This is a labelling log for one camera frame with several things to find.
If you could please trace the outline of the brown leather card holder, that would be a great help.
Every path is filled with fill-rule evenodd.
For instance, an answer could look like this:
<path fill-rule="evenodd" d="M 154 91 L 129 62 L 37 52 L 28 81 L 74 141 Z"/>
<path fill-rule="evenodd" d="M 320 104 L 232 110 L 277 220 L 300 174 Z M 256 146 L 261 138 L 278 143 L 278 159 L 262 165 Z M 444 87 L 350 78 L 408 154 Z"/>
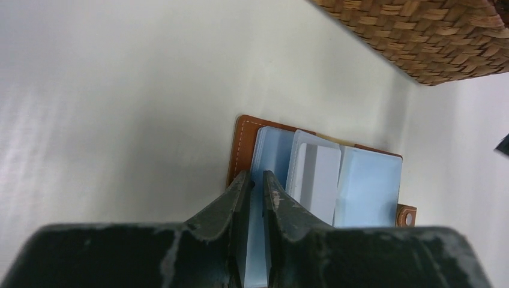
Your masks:
<path fill-rule="evenodd" d="M 227 181 L 243 170 L 255 183 L 250 201 L 245 287 L 267 287 L 263 173 L 334 227 L 411 227 L 417 210 L 399 203 L 403 158 L 309 130 L 242 115 L 235 124 Z"/>

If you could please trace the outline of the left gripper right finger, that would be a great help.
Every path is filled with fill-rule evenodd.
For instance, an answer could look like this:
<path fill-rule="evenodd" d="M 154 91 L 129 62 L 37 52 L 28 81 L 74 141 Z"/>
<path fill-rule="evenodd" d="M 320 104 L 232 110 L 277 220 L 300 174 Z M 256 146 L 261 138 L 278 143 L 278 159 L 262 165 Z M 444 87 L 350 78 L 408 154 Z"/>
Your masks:
<path fill-rule="evenodd" d="M 336 229 L 263 174 L 270 287 L 490 287 L 467 239 L 448 227 Z"/>

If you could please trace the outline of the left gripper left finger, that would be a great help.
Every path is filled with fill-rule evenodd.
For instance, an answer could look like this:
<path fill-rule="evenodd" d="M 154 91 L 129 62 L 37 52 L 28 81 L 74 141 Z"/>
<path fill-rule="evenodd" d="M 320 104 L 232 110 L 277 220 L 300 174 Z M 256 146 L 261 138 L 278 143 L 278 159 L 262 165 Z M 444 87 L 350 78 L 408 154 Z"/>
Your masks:
<path fill-rule="evenodd" d="M 243 171 L 182 223 L 43 226 L 1 286 L 242 287 L 252 188 Z"/>

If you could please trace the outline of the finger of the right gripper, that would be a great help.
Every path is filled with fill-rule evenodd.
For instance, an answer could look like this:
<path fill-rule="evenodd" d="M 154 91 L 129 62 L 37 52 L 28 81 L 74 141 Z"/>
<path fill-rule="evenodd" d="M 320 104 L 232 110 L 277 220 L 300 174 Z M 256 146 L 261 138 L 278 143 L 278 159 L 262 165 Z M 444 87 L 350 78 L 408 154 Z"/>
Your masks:
<path fill-rule="evenodd" d="M 495 147 L 496 152 L 509 156 L 509 134 L 507 134 Z"/>

